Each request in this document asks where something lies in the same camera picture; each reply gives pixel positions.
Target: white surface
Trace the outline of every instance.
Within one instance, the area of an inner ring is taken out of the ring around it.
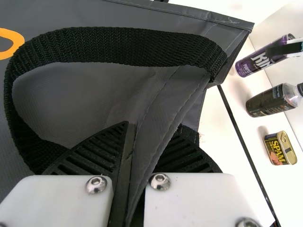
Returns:
[[[236,179],[228,174],[167,174],[166,191],[145,189],[144,227],[234,227],[256,219]]]
[[[217,87],[207,90],[199,125],[200,147],[238,184],[264,227],[274,222]]]
[[[238,59],[253,51],[254,48],[248,39]],[[252,118],[245,110],[245,102],[249,98],[271,88],[264,70],[241,78],[233,69],[222,88],[281,226],[301,226],[303,152],[287,118],[284,113]],[[297,164],[293,166],[272,165],[262,141],[264,135],[282,130],[288,134],[298,158]]]
[[[171,4],[204,9],[258,24],[288,1],[282,0],[169,0]]]
[[[0,204],[7,227],[107,227],[112,182],[103,192],[88,194],[92,176],[35,175],[21,180]]]
[[[253,29],[250,40],[259,49],[277,38],[292,33],[296,38],[303,37],[303,1],[287,4]],[[282,83],[297,85],[303,82],[303,56],[290,58],[265,69],[272,86]],[[303,103],[285,112],[292,129],[303,148]]]

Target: purple spray can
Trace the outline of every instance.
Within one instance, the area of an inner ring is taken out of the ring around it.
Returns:
[[[266,49],[268,47],[286,45],[287,40],[291,39],[295,39],[292,34],[284,35],[281,38],[275,40],[274,42],[268,44],[267,46],[264,46],[256,52],[237,61],[235,64],[236,72],[241,77],[247,77],[255,72],[267,68],[268,66],[283,61],[287,58],[286,55],[278,55],[269,58],[266,56]]]

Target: can lid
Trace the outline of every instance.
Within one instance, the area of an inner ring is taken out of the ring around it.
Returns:
[[[298,91],[301,96],[303,96],[303,83],[297,85]]]

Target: black edge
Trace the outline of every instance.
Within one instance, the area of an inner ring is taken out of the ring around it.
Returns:
[[[136,126],[128,124],[117,185],[108,219],[108,227],[125,226],[135,135]]]
[[[223,100],[223,102],[224,102],[224,104],[225,104],[225,108],[226,108],[226,110],[227,110],[227,112],[228,112],[228,115],[229,115],[229,117],[230,117],[230,119],[231,119],[231,121],[232,121],[232,124],[233,124],[233,126],[234,126],[234,128],[235,128],[235,130],[236,130],[236,133],[237,133],[237,135],[238,135],[238,137],[239,137],[240,143],[241,143],[241,145],[242,145],[242,147],[243,147],[243,150],[244,150],[244,152],[245,152],[245,154],[246,154],[246,157],[247,157],[248,161],[250,162],[250,167],[252,168],[252,171],[253,171],[254,174],[255,174],[255,177],[256,177],[256,179],[257,179],[257,182],[258,182],[258,184],[259,184],[259,186],[260,186],[260,188],[261,188],[261,191],[262,191],[262,193],[263,193],[263,196],[264,196],[264,198],[265,198],[265,200],[266,200],[266,202],[267,202],[267,204],[268,204],[268,206],[269,206],[269,208],[270,208],[270,211],[271,211],[271,213],[273,214],[273,216],[274,216],[274,218],[275,218],[275,220],[276,220],[276,225],[273,224],[271,227],[275,227],[275,226],[281,227],[281,225],[280,225],[280,223],[279,223],[279,221],[278,221],[278,218],[277,218],[277,216],[276,216],[276,213],[275,213],[275,211],[274,211],[274,208],[273,208],[273,206],[272,206],[272,204],[271,204],[271,202],[270,202],[270,200],[269,200],[269,197],[268,197],[268,195],[267,195],[267,193],[266,193],[266,190],[265,190],[265,188],[264,188],[264,185],[263,185],[263,183],[262,183],[262,181],[261,181],[261,179],[260,179],[260,177],[259,177],[259,174],[258,174],[258,172],[257,172],[257,169],[256,169],[256,167],[255,167],[255,165],[254,165],[254,163],[253,163],[253,161],[252,161],[252,159],[251,159],[250,153],[249,153],[249,151],[248,151],[248,149],[247,149],[247,147],[246,147],[246,144],[245,144],[244,139],[243,139],[243,137],[242,137],[242,135],[241,135],[241,132],[240,132],[239,127],[238,127],[238,125],[237,125],[237,123],[236,123],[236,120],[235,120],[235,118],[233,117],[232,110],[231,110],[231,108],[230,108],[230,106],[229,106],[229,104],[228,104],[228,101],[227,101],[226,96],[225,96],[225,94],[224,94],[224,92],[223,92],[223,89],[222,89],[221,85],[218,85],[217,87],[218,87],[218,90],[219,90],[220,95],[221,95],[221,97],[222,97],[222,100]]]

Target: metal bolt head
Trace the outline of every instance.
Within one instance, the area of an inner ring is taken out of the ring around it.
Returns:
[[[170,178],[165,174],[154,174],[149,181],[151,187],[158,191],[165,191],[170,187]]]
[[[94,176],[86,182],[85,188],[89,194],[95,194],[104,191],[106,186],[107,186],[106,178],[102,176]]]
[[[262,227],[254,219],[251,218],[242,218],[237,224],[236,227]]]

